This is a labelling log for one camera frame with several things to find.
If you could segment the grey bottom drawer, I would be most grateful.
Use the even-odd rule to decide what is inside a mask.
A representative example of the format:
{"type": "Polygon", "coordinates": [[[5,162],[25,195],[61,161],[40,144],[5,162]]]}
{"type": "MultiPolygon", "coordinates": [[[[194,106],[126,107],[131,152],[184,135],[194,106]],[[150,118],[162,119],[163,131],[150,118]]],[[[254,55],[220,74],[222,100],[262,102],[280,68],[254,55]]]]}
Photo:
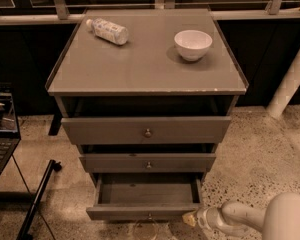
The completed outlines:
{"type": "Polygon", "coordinates": [[[173,220],[202,204],[199,173],[108,173],[96,175],[92,220],[173,220]]]}

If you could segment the grey drawer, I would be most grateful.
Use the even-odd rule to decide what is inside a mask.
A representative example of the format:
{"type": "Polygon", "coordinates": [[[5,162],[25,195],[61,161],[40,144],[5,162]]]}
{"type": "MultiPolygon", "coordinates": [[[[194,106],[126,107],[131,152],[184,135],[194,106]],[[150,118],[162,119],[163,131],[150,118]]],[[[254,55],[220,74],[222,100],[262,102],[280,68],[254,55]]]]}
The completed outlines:
{"type": "Polygon", "coordinates": [[[220,143],[229,116],[63,118],[72,144],[220,143]]]}
{"type": "Polygon", "coordinates": [[[199,173],[108,173],[96,175],[92,220],[173,220],[202,204],[199,173]]]}
{"type": "Polygon", "coordinates": [[[80,161],[89,173],[206,172],[214,153],[126,153],[86,154],[80,161]]]}

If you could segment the grey top drawer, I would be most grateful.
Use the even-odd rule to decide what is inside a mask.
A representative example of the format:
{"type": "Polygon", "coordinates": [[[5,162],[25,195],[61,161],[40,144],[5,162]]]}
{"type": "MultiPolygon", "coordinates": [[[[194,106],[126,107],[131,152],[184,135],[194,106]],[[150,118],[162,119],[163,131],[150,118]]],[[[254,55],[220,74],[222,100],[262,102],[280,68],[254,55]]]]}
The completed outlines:
{"type": "Polygon", "coordinates": [[[229,116],[63,118],[72,144],[220,143],[229,116]]]}

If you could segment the grey middle drawer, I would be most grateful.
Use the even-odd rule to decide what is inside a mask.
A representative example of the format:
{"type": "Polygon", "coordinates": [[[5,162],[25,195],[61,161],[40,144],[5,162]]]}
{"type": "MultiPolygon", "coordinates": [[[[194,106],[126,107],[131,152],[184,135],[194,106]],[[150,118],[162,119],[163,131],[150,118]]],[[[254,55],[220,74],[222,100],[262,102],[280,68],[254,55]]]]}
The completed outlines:
{"type": "Polygon", "coordinates": [[[206,172],[214,153],[126,153],[86,154],[80,161],[89,173],[206,172]]]}

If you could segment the grey drawer cabinet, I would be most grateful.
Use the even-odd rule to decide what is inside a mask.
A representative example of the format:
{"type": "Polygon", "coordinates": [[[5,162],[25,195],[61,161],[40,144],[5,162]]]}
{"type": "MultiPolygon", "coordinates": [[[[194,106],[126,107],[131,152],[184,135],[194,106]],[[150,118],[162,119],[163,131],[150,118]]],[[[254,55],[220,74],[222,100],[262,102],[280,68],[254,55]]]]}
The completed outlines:
{"type": "MultiPolygon", "coordinates": [[[[117,46],[79,25],[47,91],[63,118],[229,116],[247,80],[218,24],[206,9],[90,10],[125,26],[117,46]],[[213,43],[197,61],[177,52],[174,36],[184,30],[209,34],[213,43]]],[[[86,154],[214,153],[219,143],[76,145],[86,154]]]]}

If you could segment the black metal stand bar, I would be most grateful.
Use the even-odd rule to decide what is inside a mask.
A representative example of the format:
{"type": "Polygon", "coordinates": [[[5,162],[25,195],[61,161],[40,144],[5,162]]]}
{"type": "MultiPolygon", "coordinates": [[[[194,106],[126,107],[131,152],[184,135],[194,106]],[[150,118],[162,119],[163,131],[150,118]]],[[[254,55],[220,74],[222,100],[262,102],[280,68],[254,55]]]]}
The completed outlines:
{"type": "Polygon", "coordinates": [[[43,177],[39,183],[39,186],[37,188],[36,193],[34,194],[34,197],[31,200],[30,207],[27,211],[27,214],[25,216],[25,219],[22,223],[21,229],[19,230],[18,236],[16,240],[33,240],[33,237],[28,233],[31,224],[33,222],[33,219],[38,212],[39,204],[41,202],[42,196],[45,192],[45,189],[49,183],[50,176],[52,175],[52,172],[58,172],[62,169],[61,163],[57,162],[55,160],[50,160],[46,170],[43,174],[43,177]]]}

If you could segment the white ceramic bowl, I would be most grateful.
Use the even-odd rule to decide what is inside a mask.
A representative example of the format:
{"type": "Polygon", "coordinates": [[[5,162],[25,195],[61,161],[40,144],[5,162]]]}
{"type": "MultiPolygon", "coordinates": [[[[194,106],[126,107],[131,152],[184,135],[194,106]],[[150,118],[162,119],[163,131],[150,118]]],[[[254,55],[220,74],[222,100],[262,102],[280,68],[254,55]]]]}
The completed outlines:
{"type": "Polygon", "coordinates": [[[174,36],[178,54],[187,61],[201,59],[210,49],[213,40],[211,36],[199,30],[184,30],[174,36]]]}

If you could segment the white diagonal pole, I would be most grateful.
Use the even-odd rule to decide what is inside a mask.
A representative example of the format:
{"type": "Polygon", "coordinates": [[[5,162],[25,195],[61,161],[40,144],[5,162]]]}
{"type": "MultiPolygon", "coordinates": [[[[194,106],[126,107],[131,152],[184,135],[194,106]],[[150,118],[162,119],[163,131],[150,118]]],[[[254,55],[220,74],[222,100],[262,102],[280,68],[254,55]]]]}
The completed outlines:
{"type": "Polygon", "coordinates": [[[273,118],[279,118],[300,86],[300,48],[287,73],[266,108],[273,118]]]}

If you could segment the black laptop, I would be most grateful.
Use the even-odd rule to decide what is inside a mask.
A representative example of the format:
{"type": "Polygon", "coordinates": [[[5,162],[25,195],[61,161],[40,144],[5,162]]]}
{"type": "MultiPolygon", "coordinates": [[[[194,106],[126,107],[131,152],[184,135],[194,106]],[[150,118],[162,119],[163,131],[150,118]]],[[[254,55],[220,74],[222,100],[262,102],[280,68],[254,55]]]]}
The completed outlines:
{"type": "Polygon", "coordinates": [[[9,83],[0,83],[0,175],[20,140],[12,87],[9,83]]]}

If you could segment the clear plastic water bottle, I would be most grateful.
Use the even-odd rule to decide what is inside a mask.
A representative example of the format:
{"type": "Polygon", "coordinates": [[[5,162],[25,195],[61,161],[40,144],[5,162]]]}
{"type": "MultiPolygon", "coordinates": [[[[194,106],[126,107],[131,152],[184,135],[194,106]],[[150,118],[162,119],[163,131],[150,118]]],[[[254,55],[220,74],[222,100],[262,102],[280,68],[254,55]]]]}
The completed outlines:
{"type": "Polygon", "coordinates": [[[128,41],[129,33],[124,26],[102,18],[88,19],[86,25],[95,36],[116,45],[124,45],[128,41]]]}

